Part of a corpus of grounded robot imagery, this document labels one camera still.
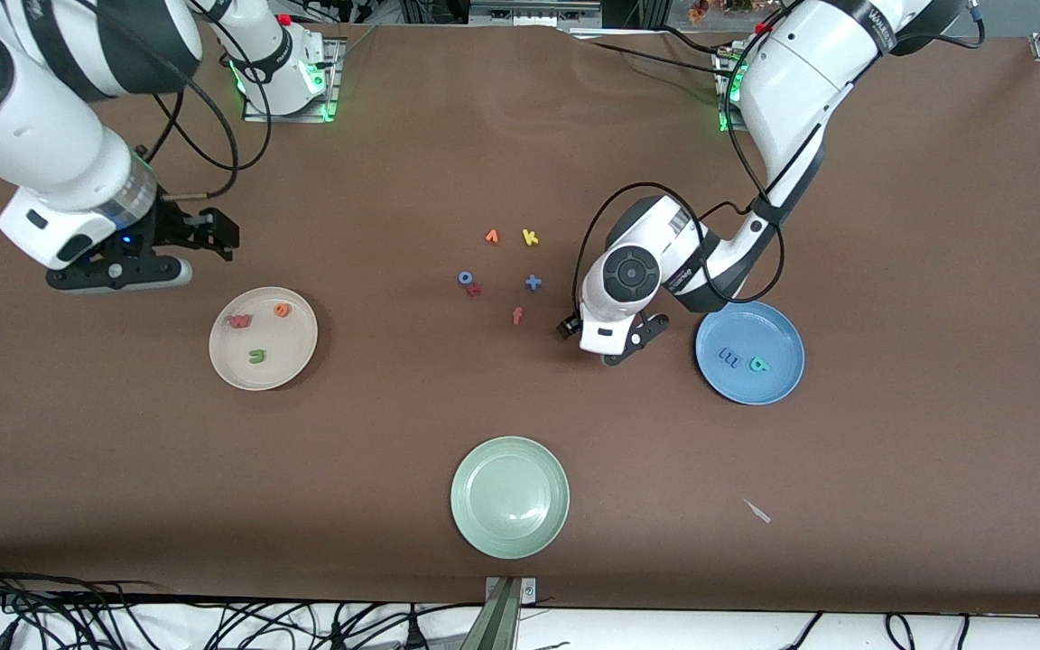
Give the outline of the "beige brown plate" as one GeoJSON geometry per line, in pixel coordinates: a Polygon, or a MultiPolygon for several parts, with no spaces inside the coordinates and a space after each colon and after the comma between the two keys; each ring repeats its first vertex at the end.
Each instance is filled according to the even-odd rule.
{"type": "Polygon", "coordinates": [[[208,358],[224,382],[272,390],[304,370],[317,348],[314,309],[297,292],[260,287],[228,302],[208,338],[208,358]]]}

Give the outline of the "pale green plate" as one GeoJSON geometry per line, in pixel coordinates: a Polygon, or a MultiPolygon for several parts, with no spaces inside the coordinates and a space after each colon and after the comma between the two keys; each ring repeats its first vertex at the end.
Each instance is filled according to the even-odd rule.
{"type": "Polygon", "coordinates": [[[539,441],[502,436],[483,441],[460,461],[450,486],[450,512],[476,551],[531,558],[565,526],[571,489],[564,466],[539,441]]]}

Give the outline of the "blue plate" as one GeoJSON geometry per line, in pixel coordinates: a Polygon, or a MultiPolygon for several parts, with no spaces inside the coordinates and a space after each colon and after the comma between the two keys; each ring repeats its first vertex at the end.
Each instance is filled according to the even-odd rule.
{"type": "Polygon", "coordinates": [[[730,304],[706,314],[694,338],[694,356],[702,376],[731,402],[774,404],[790,395],[803,376],[806,354],[801,334],[778,309],[763,302],[730,304]],[[722,348],[740,357],[733,369],[718,359],[722,348]],[[766,359],[769,373],[754,373],[751,358],[766,359]]]}

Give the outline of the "brown table cover sheet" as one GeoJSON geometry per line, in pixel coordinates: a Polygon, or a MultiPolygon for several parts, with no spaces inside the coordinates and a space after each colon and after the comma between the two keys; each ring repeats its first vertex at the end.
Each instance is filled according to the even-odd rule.
{"type": "MultiPolygon", "coordinates": [[[[698,210],[754,193],[701,75],[546,28],[391,26],[343,86],[335,122],[275,128],[219,202],[242,248],[190,252],[184,288],[66,295],[0,234],[0,571],[236,597],[474,601],[488,576],[529,575],[558,608],[1040,612],[1026,42],[880,62],[834,112],[766,297],[806,368],[765,407],[706,386],[697,320],[667,293],[669,330],[618,367],[554,330],[614,190],[661,182],[698,210]],[[208,338],[268,285],[309,302],[318,344],[290,382],[242,390],[208,338]],[[460,461],[502,436],[539,441],[570,484],[531,558],[490,558],[451,518],[460,461]]],[[[0,209],[11,194],[0,181],[0,209]]]]}

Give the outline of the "orange dried flowers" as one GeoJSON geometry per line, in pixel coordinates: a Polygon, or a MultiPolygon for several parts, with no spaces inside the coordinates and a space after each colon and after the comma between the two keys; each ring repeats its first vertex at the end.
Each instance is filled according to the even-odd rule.
{"type": "Polygon", "coordinates": [[[764,9],[768,0],[686,0],[686,20],[692,25],[699,25],[746,20],[764,9]]]}

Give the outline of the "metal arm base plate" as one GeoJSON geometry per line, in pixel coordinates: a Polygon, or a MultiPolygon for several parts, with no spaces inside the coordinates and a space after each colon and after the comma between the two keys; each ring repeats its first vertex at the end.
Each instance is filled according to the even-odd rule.
{"type": "Polygon", "coordinates": [[[720,129],[725,132],[730,128],[746,127],[738,106],[740,82],[748,69],[746,62],[740,62],[743,50],[743,42],[732,42],[731,45],[722,46],[711,54],[716,71],[733,74],[733,77],[719,77],[717,81],[720,129]]]}
{"type": "Polygon", "coordinates": [[[338,112],[339,95],[343,77],[343,54],[347,53],[346,40],[324,38],[322,34],[307,33],[302,37],[302,52],[294,57],[300,62],[300,82],[288,82],[285,85],[272,83],[268,90],[255,90],[257,98],[268,99],[269,108],[256,106],[249,100],[251,92],[242,90],[244,107],[242,116],[245,122],[263,123],[272,120],[277,123],[326,124],[333,122],[338,112]],[[306,98],[307,103],[289,114],[277,114],[274,99],[280,99],[282,107],[291,106],[294,100],[306,98]]]}

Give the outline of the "grey metal frame rail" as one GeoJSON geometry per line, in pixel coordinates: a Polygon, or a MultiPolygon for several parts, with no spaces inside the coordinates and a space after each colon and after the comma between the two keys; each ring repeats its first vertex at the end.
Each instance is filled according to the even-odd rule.
{"type": "Polygon", "coordinates": [[[468,24],[475,26],[552,26],[601,29],[599,0],[469,0],[468,24]]]}

